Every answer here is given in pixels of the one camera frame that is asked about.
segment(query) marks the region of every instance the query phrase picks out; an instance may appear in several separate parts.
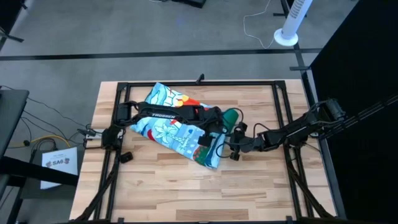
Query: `yellow cable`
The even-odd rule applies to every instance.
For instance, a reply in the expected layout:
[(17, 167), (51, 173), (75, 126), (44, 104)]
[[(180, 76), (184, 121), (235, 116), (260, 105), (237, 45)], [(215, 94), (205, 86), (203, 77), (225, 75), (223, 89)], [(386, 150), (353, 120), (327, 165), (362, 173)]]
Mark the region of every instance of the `yellow cable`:
[(61, 136), (56, 136), (56, 135), (48, 135), (48, 136), (43, 136), (43, 137), (40, 137), (40, 138), (37, 138), (37, 139), (33, 139), (30, 143), (33, 143), (33, 142), (36, 142), (36, 141), (39, 141), (39, 140), (45, 139), (45, 138), (57, 138), (57, 139), (61, 139), (62, 141), (64, 141), (64, 142), (67, 144), (68, 147), (71, 147), (70, 144), (69, 144), (69, 142), (68, 142), (66, 139), (64, 139), (64, 138), (61, 137)]

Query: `gray carpet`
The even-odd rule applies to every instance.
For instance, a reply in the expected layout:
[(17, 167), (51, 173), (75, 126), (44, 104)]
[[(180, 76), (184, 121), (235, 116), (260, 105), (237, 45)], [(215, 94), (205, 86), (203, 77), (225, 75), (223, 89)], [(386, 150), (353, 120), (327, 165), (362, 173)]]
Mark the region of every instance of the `gray carpet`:
[[(257, 40), (244, 35), (243, 16), (263, 11), (267, 0), (207, 0), (203, 9), (148, 0), (27, 0), (26, 4), (28, 10), (21, 12), (11, 32), (25, 42), (6, 41), (0, 56), (260, 49)], [(322, 48), (355, 4), (350, 0), (314, 1), (298, 31), (301, 48)], [(278, 0), (271, 0), (266, 14), (246, 20), (248, 33), (260, 37), (264, 45), (284, 23), (283, 17), (272, 16), (274, 12), (282, 12)], [(283, 47), (274, 43), (271, 48)], [(310, 65), (316, 54), (303, 57)], [(87, 124), (102, 81), (186, 80), (201, 73), (207, 79), (300, 78), (289, 66), (297, 66), (294, 54), (0, 62), (0, 84), (29, 90), (31, 98)], [(43, 105), (28, 101), (26, 110), (58, 126), (67, 136), (79, 128)], [(30, 128), (34, 138), (46, 134)], [(28, 137), (20, 123), (12, 142)], [(30, 149), (9, 149), (7, 155), (28, 160)], [(0, 211), (0, 223), (5, 222), (16, 192), (14, 188)], [(73, 197), (28, 199), (19, 220), (65, 222), (72, 203)]]

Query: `fabric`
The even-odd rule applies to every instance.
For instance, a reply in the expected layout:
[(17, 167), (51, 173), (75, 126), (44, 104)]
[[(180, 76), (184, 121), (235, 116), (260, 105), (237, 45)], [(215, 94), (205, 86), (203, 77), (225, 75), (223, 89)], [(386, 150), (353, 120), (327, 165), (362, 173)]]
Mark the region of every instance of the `fabric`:
[[(171, 90), (161, 83), (155, 84), (145, 102), (173, 107), (202, 105), (205, 108), (210, 108), (210, 106)], [(233, 110), (229, 110), (228, 113), (224, 114), (224, 118), (229, 124), (234, 124), (238, 114)], [(220, 158), (216, 155), (215, 150), (217, 146), (224, 142), (225, 134), (210, 133), (214, 136), (213, 142), (210, 147), (205, 147), (198, 144), (198, 138), (205, 133), (204, 130), (194, 125), (181, 124), (174, 119), (146, 117), (142, 118), (137, 124), (132, 125), (131, 129), (203, 166), (216, 169), (220, 163)], [(218, 154), (221, 155), (222, 150), (223, 147), (220, 146)]]

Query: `black metal frame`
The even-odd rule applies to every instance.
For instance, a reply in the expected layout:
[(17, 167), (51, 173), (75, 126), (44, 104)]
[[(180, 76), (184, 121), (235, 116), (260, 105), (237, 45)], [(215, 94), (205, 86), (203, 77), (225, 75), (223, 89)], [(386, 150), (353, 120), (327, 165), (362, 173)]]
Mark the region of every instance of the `black metal frame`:
[[(290, 103), (287, 95), (287, 89), (286, 89), (286, 84), (285, 81), (283, 80), (277, 80), (277, 81), (203, 81), (203, 75), (201, 75), (200, 79), (198, 79), (196, 82), (164, 82), (165, 85), (167, 86), (233, 86), (233, 85), (267, 85), (272, 87), (272, 92), (274, 96), (274, 101), (275, 101), (275, 110), (277, 113), (277, 118), (279, 122), (279, 126), (283, 127), (284, 121), (283, 121), (283, 116), (282, 116), (282, 109), (280, 106), (280, 101), (279, 101), (279, 94), (278, 94), (278, 87), (280, 88), (282, 92), (282, 97), (284, 99), (284, 106), (286, 109), (286, 114), (287, 114), (287, 119), (289, 122), (293, 121), (293, 116), (292, 112), (290, 109)], [(118, 83), (117, 89), (116, 89), (116, 96), (115, 96), (115, 101), (114, 101), (114, 108), (113, 108), (113, 113), (112, 113), (112, 119), (111, 122), (114, 122), (114, 117), (115, 114), (117, 113), (117, 105), (121, 103), (121, 95), (122, 92), (125, 90), (125, 96), (124, 96), (124, 101), (129, 101), (130, 97), (130, 92), (131, 88), (133, 87), (144, 87), (144, 86), (154, 86), (155, 82), (137, 82), (137, 83)], [(299, 196), (296, 188), (296, 183), (298, 183), (299, 187), (302, 189), (304, 196), (305, 196), (305, 204), (307, 207), (307, 213), (309, 217), (313, 217), (313, 210), (312, 207), (320, 214), (321, 217), (328, 217), (331, 218), (331, 215), (329, 215), (322, 206), (316, 201), (315, 197), (311, 194), (307, 187), (307, 182), (305, 180), (305, 173), (303, 169), (303, 164), (302, 164), (302, 158), (300, 156), (300, 149), (296, 148), (294, 149), (295, 153), (295, 160), (297, 161), (297, 167), (298, 167), (298, 172), (294, 169), (292, 159), (290, 158), (290, 146), (284, 146), (284, 154), (285, 154), (285, 161), (286, 161), (286, 166), (288, 169), (288, 176), (289, 176), (289, 183), (290, 183), (290, 188), (291, 188), (291, 193), (292, 193), (292, 199), (294, 203), (294, 209), (295, 209), (295, 214), (297, 219), (302, 218), (302, 212), (300, 208), (300, 202), (299, 202)], [(116, 156), (115, 156), (115, 163), (117, 165), (116, 171), (118, 170), (119, 166), (119, 161), (117, 160), (118, 156), (121, 154), (121, 149), (116, 151)], [(106, 151), (104, 155), (104, 161), (103, 161), (103, 170), (101, 171), (101, 178), (99, 182), (99, 188), (101, 188), (104, 185), (104, 182), (106, 180), (106, 174), (108, 173), (108, 168), (109, 168), (109, 158), (111, 155), (111, 151)], [(108, 200), (108, 206), (106, 208), (106, 215), (105, 219), (110, 220), (112, 217), (112, 210), (113, 210), (113, 204), (114, 204), (114, 196), (116, 193), (116, 181), (117, 181), (117, 176), (118, 172), (115, 173), (115, 179), (113, 180), (111, 184), (111, 188), (109, 190), (109, 200)], [(101, 203), (102, 200), (99, 200), (95, 212), (94, 212), (94, 221), (101, 222), (100, 220), (100, 211), (101, 211)], [(285, 223), (286, 221), (277, 221), (277, 222), (271, 222), (271, 223)]]

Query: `wooden table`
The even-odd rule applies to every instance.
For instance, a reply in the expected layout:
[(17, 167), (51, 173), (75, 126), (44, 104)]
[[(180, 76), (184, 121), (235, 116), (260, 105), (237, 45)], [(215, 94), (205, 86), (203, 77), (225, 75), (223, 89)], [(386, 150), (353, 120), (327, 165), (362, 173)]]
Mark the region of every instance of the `wooden table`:
[[(117, 82), (101, 83), (93, 128), (109, 126), (116, 85)], [(296, 119), (308, 110), (302, 82), (286, 80), (286, 85)], [(172, 89), (222, 110), (242, 109), (249, 136), (251, 127), (258, 122), (278, 128), (270, 86), (176, 86)], [(143, 101), (149, 92), (149, 87), (134, 87), (131, 100)], [(309, 143), (318, 147), (314, 140)], [(104, 150), (93, 147), (99, 145), (99, 141), (87, 144), (91, 149), (85, 152), (70, 218), (79, 216), (97, 192)], [(211, 170), (127, 129), (122, 153), (127, 151), (133, 153), (134, 160), (120, 165), (113, 222), (118, 217), (124, 217), (126, 222), (264, 221), (285, 220), (287, 215), (294, 217), (282, 147), (271, 152), (242, 153), (239, 161), (222, 159), (219, 168)], [(302, 159), (309, 189), (325, 209), (335, 215), (320, 153), (303, 147)], [(302, 212), (306, 214), (299, 188), (298, 192)], [(108, 193), (103, 199), (101, 217), (105, 216)]]

